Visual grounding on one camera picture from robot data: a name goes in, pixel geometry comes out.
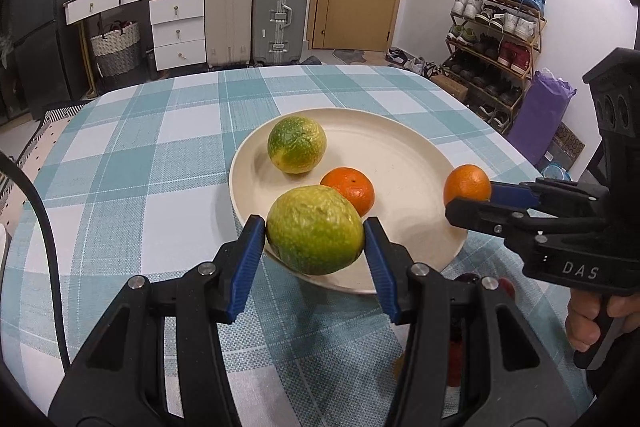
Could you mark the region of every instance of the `plate rim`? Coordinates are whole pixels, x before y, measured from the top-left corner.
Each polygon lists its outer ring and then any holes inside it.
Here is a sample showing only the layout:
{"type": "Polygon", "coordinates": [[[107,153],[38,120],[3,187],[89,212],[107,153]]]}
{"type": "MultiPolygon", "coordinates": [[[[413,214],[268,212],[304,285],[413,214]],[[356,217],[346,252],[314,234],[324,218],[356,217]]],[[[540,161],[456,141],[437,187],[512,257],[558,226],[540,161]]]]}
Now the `plate rim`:
{"type": "MultiPolygon", "coordinates": [[[[420,134],[419,132],[417,132],[415,129],[412,129],[411,127],[405,125],[404,123],[402,123],[402,122],[400,122],[398,120],[394,120],[392,118],[387,118],[386,116],[384,116],[382,114],[377,114],[377,113],[374,113],[374,112],[364,111],[364,110],[361,110],[361,109],[352,109],[350,107],[309,107],[307,109],[300,109],[300,110],[297,110],[297,111],[289,112],[287,114],[281,114],[279,116],[275,116],[274,118],[271,118],[271,120],[268,120],[268,121],[266,121],[264,123],[261,123],[258,127],[256,127],[254,130],[252,130],[251,133],[249,133],[244,138],[244,140],[242,140],[242,143],[236,149],[236,152],[234,153],[234,157],[231,160],[231,165],[229,166],[228,185],[229,185],[229,195],[231,197],[231,205],[233,207],[234,213],[236,214],[236,217],[238,218],[238,222],[240,223],[240,225],[242,225],[244,227],[244,225],[246,224],[246,221],[244,219],[242,219],[242,217],[240,216],[240,213],[238,211],[238,207],[236,205],[236,198],[234,197],[234,189],[233,189],[232,179],[233,179],[234,165],[236,164],[236,159],[238,158],[238,154],[241,151],[242,147],[244,147],[245,143],[248,142],[249,139],[255,133],[257,133],[262,127],[265,127],[266,125],[268,125],[268,124],[270,124],[272,122],[281,120],[282,118],[286,118],[288,116],[295,116],[295,115],[298,115],[298,114],[301,114],[301,113],[305,113],[305,112],[308,112],[308,111],[327,110],[327,109],[328,110],[337,110],[337,111],[341,111],[341,112],[342,111],[347,111],[347,112],[364,113],[367,116],[385,118],[385,120],[390,120],[393,123],[401,125],[406,130],[411,131],[411,133],[413,133],[413,134],[416,134],[418,137],[422,138],[427,143],[429,143],[429,145],[434,147],[442,155],[442,157],[447,161],[447,163],[451,166],[451,170],[454,169],[454,166],[449,161],[449,158],[447,158],[444,155],[444,153],[440,149],[438,149],[438,147],[433,142],[431,142],[431,140],[429,140],[427,137],[425,137],[422,134],[420,134]]],[[[454,256],[454,259],[458,256],[458,254],[462,250],[462,247],[464,247],[467,237],[468,237],[468,230],[464,230],[462,242],[460,244],[460,247],[458,248],[458,251],[456,252],[456,254],[454,256]]],[[[348,294],[351,294],[351,295],[376,295],[377,294],[375,287],[372,290],[358,290],[358,289],[355,289],[355,288],[345,288],[345,287],[340,287],[340,286],[336,286],[336,285],[330,285],[330,284],[325,283],[325,282],[323,282],[321,280],[315,279],[315,277],[313,277],[313,276],[306,275],[304,273],[300,273],[300,272],[297,272],[297,271],[291,269],[289,266],[284,264],[283,261],[278,259],[277,256],[275,256],[273,253],[271,253],[267,249],[266,245],[265,245],[265,247],[264,247],[264,249],[262,251],[265,254],[267,254],[267,256],[269,256],[271,259],[273,259],[276,263],[278,263],[280,266],[284,267],[287,271],[289,271],[295,277],[298,277],[299,279],[302,279],[304,281],[310,282],[311,284],[314,284],[316,286],[320,286],[320,287],[326,288],[328,290],[338,291],[338,292],[342,292],[342,293],[348,293],[348,294]]]]}

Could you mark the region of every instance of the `human hand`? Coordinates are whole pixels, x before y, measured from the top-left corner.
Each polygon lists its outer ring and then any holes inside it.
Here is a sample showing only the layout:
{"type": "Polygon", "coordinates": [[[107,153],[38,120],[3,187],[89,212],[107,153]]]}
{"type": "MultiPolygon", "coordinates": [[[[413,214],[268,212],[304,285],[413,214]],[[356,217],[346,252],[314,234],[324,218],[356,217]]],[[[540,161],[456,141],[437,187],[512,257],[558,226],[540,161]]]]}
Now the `human hand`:
{"type": "MultiPolygon", "coordinates": [[[[569,315],[564,322],[566,336],[575,349],[585,352],[600,338],[600,328],[594,322],[600,313],[600,295],[572,289],[567,309],[569,315]]],[[[612,296],[607,314],[613,318],[626,317],[621,334],[639,328],[640,293],[630,297],[612,296]]]]}

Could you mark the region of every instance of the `silver suitcase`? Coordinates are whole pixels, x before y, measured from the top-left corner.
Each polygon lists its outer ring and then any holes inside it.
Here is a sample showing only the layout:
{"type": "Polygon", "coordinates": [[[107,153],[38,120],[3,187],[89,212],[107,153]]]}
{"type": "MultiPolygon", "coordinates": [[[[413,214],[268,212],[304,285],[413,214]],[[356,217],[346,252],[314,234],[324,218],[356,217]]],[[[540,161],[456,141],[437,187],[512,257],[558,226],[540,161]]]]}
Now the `silver suitcase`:
{"type": "Polygon", "coordinates": [[[306,0],[254,0],[254,63],[277,66],[300,60],[305,15],[306,0]]]}
{"type": "Polygon", "coordinates": [[[251,0],[204,0],[204,38],[209,66],[251,59],[251,0]]]}

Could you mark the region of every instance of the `wicker basket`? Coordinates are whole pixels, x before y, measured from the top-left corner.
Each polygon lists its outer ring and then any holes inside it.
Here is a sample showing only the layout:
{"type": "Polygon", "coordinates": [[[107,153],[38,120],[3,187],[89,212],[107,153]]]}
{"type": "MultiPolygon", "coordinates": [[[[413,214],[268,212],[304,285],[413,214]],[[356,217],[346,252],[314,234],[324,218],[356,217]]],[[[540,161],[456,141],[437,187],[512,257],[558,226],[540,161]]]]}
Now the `wicker basket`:
{"type": "Polygon", "coordinates": [[[140,64],[140,28],[137,22],[91,38],[102,76],[125,73],[140,64]]]}

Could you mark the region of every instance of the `dark gray refrigerator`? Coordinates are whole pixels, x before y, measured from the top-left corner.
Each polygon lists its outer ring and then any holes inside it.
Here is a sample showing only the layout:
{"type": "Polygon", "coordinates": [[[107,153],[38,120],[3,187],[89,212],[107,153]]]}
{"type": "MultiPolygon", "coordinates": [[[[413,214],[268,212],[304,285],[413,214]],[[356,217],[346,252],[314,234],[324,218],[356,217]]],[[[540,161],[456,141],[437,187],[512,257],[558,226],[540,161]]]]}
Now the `dark gray refrigerator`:
{"type": "Polygon", "coordinates": [[[46,105],[79,100],[88,90],[78,28],[66,25],[66,1],[11,0],[18,73],[35,120],[46,105]]]}

